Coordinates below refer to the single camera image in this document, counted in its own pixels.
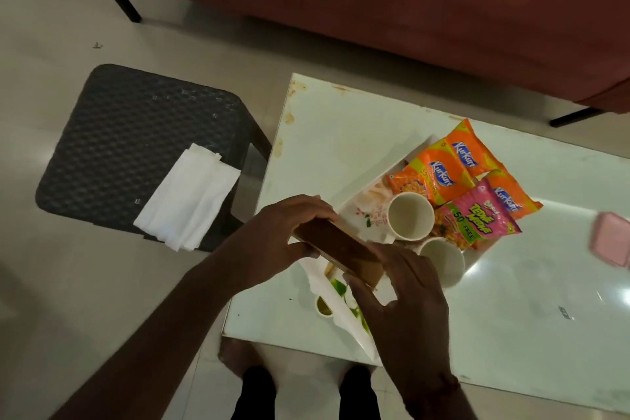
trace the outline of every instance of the white table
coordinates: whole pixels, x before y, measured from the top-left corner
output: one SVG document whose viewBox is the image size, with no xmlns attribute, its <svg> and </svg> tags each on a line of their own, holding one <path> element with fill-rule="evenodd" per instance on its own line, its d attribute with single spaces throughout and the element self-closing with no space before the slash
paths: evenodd
<svg viewBox="0 0 630 420">
<path fill-rule="evenodd" d="M 295 74 L 257 209 L 300 193 L 339 206 L 460 120 Z M 588 251 L 598 211 L 630 217 L 630 161 L 472 124 L 545 208 L 447 290 L 453 372 L 470 384 L 630 412 L 630 271 Z M 349 334 L 316 314 L 299 265 L 235 297 L 224 334 L 369 363 Z"/>
</svg>

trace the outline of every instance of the white cloth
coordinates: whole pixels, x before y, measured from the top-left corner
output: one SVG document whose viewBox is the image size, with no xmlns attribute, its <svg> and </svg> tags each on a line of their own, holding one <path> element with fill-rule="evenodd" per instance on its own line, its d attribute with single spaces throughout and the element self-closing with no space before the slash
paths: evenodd
<svg viewBox="0 0 630 420">
<path fill-rule="evenodd" d="M 181 154 L 134 221 L 168 247 L 199 247 L 241 171 L 195 145 Z"/>
</svg>

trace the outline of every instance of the person's left hand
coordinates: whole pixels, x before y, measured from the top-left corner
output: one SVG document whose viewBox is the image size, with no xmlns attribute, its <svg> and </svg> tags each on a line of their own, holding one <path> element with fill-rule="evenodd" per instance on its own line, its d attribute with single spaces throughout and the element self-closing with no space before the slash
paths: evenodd
<svg viewBox="0 0 630 420">
<path fill-rule="evenodd" d="M 206 260 L 231 287 L 242 290 L 263 283 L 303 257 L 318 257 L 305 242 L 288 244 L 293 229 L 313 218 L 336 221 L 333 208 L 319 196 L 301 194 L 265 206 L 223 241 Z"/>
</svg>

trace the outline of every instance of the floor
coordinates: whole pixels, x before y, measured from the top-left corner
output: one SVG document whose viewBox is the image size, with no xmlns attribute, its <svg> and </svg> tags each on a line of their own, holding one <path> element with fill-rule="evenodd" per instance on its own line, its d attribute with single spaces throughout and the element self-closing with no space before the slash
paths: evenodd
<svg viewBox="0 0 630 420">
<path fill-rule="evenodd" d="M 34 193 L 83 82 L 118 63 L 229 90 L 273 139 L 292 72 L 324 78 L 630 155 L 628 115 L 562 129 L 570 102 L 184 0 L 131 0 L 131 24 L 112 0 L 0 0 L 0 418 L 49 416 L 121 345 L 202 253 L 174 253 L 140 237 L 55 217 Z M 236 210 L 251 215 L 256 164 Z M 230 417 L 240 382 L 217 361 L 222 314 L 164 416 Z M 279 384 L 279 419 L 335 418 L 344 364 L 262 347 Z M 384 419 L 405 418 L 384 373 L 374 374 Z M 465 386 L 481 419 L 617 419 L 547 400 Z"/>
</svg>

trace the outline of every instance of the stool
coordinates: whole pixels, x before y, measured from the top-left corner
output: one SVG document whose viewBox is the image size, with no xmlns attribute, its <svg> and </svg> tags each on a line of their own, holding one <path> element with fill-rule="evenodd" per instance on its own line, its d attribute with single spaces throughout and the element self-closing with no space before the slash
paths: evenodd
<svg viewBox="0 0 630 420">
<path fill-rule="evenodd" d="M 242 169 L 251 143 L 271 143 L 236 95 L 119 65 L 97 66 L 83 86 L 35 194 L 49 213 L 144 234 L 134 220 L 192 143 Z M 242 225 L 236 187 L 199 249 L 211 252 Z"/>
</svg>

